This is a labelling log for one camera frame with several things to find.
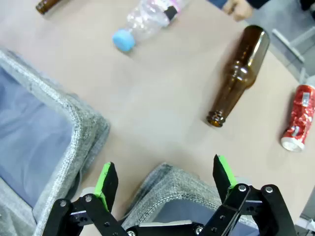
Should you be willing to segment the person's hand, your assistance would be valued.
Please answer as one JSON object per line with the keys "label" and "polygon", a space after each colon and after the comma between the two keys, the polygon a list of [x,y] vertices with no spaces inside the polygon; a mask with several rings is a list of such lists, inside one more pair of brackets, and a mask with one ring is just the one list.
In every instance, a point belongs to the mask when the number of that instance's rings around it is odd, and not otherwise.
{"label": "person's hand", "polygon": [[228,0],[222,10],[235,21],[239,22],[249,18],[254,8],[246,0]]}

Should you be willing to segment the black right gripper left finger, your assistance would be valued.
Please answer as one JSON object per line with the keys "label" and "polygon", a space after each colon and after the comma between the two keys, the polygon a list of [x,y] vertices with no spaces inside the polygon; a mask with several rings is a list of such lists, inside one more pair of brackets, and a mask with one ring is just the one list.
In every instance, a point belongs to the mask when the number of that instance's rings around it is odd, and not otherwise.
{"label": "black right gripper left finger", "polygon": [[57,199],[44,228],[45,236],[78,236],[86,225],[94,225],[102,236],[126,236],[127,232],[111,214],[118,176],[115,165],[103,166],[94,193],[71,202]]}

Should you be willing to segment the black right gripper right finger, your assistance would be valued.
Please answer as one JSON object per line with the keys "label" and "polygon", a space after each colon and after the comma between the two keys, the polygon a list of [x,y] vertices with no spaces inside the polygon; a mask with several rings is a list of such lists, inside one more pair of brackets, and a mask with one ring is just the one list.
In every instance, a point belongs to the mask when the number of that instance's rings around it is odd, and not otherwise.
{"label": "black right gripper right finger", "polygon": [[224,156],[215,155],[213,178],[221,205],[199,232],[200,236],[228,236],[242,215],[249,215],[261,236],[295,236],[295,226],[279,188],[255,189],[238,183]]}

